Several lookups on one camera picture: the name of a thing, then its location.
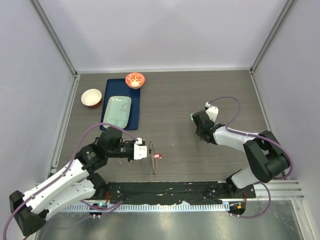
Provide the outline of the metal disc key organizer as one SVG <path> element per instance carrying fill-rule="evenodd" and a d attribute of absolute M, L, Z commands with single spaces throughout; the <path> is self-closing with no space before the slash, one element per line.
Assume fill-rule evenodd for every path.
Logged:
<path fill-rule="evenodd" d="M 155 145 L 152 141 L 149 142 L 149 158 L 152 165 L 152 174 L 155 175 L 158 171 L 158 162 L 155 157 Z"/>

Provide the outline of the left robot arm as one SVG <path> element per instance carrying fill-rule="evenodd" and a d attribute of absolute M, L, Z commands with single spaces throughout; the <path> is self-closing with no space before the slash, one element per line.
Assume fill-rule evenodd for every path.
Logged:
<path fill-rule="evenodd" d="M 110 123 L 107 126 L 94 142 L 76 146 L 70 161 L 47 180 L 25 192 L 16 190 L 9 196 L 11 216 L 3 230 L 4 239 L 12 220 L 27 239 L 60 210 L 82 200 L 102 199 L 108 184 L 96 171 L 104 167 L 109 158 L 125 158 L 131 162 L 148 156 L 144 139 L 132 136 L 131 140 L 123 140 L 122 135 L 127 131 Z"/>

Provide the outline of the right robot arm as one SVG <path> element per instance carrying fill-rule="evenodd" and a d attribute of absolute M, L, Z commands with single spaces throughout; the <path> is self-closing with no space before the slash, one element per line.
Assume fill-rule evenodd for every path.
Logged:
<path fill-rule="evenodd" d="M 195 134 L 206 143 L 227 146 L 246 155 L 248 167 L 226 179 L 225 190 L 230 197 L 238 197 L 255 183 L 268 183 L 292 166 L 291 157 L 271 131 L 250 133 L 228 128 L 215 123 L 209 109 L 196 112 L 191 118 L 196 126 Z"/>

